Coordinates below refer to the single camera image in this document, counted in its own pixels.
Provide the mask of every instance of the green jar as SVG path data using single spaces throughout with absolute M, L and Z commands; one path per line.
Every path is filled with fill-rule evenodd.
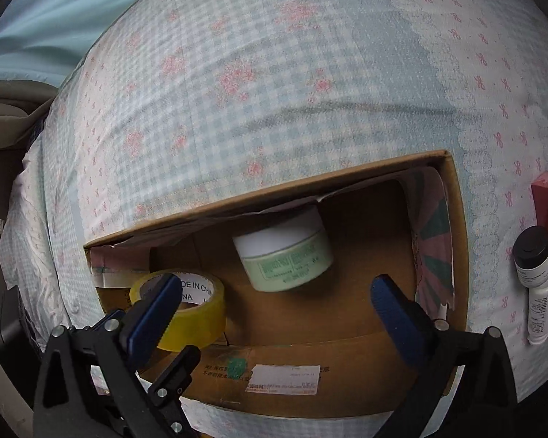
M 318 277 L 333 254 L 316 206 L 284 222 L 234 238 L 252 286 L 284 291 Z

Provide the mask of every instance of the black bottle cap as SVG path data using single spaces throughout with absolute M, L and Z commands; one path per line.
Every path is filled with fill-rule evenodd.
M 515 264 L 531 270 L 542 265 L 548 258 L 548 231 L 541 225 L 532 225 L 515 240 L 512 249 Z

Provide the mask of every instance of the white jar lid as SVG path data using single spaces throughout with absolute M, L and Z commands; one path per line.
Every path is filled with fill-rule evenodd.
M 260 257 L 291 247 L 323 229 L 323 221 L 312 206 L 291 219 L 261 231 L 234 237 L 235 248 L 242 258 Z

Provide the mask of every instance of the packing tape roll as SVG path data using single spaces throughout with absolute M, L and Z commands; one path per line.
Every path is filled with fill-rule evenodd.
M 223 283 L 212 275 L 176 269 L 160 270 L 137 280 L 130 288 L 132 304 L 141 299 L 155 285 L 155 278 L 174 273 L 183 287 L 183 303 L 197 306 L 177 310 L 158 347 L 179 352 L 187 345 L 199 349 L 215 342 L 225 330 L 225 299 Z

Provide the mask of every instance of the cardboard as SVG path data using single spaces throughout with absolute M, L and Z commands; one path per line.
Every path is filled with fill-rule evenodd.
M 448 310 L 447 320 L 455 329 L 464 330 L 469 271 L 465 218 L 454 163 L 443 150 L 255 191 L 144 223 L 92 242 L 86 250 L 123 241 L 154 245 L 155 234 L 164 242 L 171 229 L 192 227 L 199 219 L 260 211 L 418 166 L 436 168 L 445 186 L 454 264 L 454 310 Z M 371 307 L 369 284 L 375 275 L 388 273 L 408 298 L 414 298 L 415 265 L 404 191 L 398 182 L 386 181 L 324 199 L 319 212 L 334 264 L 320 277 L 285 292 L 255 291 L 235 251 L 232 232 L 255 224 L 255 216 L 197 231 L 191 228 L 176 246 L 159 245 L 151 250 L 151 271 L 192 268 L 217 276 L 225 285 L 225 345 L 203 350 L 187 398 L 252 414 L 297 418 L 371 415 L 393 410 L 402 401 L 415 374 L 399 358 Z M 276 215 L 260 215 L 260 222 Z M 114 303 L 114 292 L 118 298 L 114 306 L 122 306 L 121 289 L 98 291 L 106 310 Z M 142 376 L 153 381 L 173 358 L 159 351 Z M 231 374 L 233 360 L 237 364 L 245 360 L 240 374 Z M 248 393 L 246 386 L 256 364 L 320 365 L 317 393 Z

